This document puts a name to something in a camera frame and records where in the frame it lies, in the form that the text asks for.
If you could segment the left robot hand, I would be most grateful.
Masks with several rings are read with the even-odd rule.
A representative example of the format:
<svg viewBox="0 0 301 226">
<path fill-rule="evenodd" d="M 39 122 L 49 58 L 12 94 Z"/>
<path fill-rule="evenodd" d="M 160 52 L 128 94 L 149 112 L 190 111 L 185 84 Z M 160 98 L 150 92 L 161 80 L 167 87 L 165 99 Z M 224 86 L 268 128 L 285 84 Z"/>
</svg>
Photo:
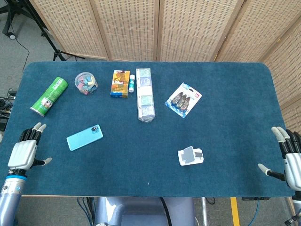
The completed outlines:
<svg viewBox="0 0 301 226">
<path fill-rule="evenodd" d="M 13 147 L 8 162 L 9 171 L 28 171 L 32 168 L 32 166 L 44 166 L 52 161 L 51 157 L 45 160 L 36 159 L 37 147 L 42 133 L 46 127 L 46 124 L 41 124 L 41 122 L 38 122 L 34 127 L 26 129 L 22 132 L 19 141 L 15 143 Z"/>
</svg>

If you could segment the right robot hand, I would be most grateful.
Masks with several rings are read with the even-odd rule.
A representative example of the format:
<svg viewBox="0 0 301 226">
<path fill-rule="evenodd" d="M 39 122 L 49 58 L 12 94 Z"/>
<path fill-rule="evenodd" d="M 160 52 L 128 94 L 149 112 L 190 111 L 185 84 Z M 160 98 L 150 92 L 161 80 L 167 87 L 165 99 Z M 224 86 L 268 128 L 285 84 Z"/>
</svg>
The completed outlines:
<svg viewBox="0 0 301 226">
<path fill-rule="evenodd" d="M 301 190 L 301 135 L 282 127 L 272 127 L 282 158 L 284 160 L 285 172 L 278 173 L 259 163 L 259 169 L 267 176 L 285 181 L 287 185 L 296 192 Z"/>
</svg>

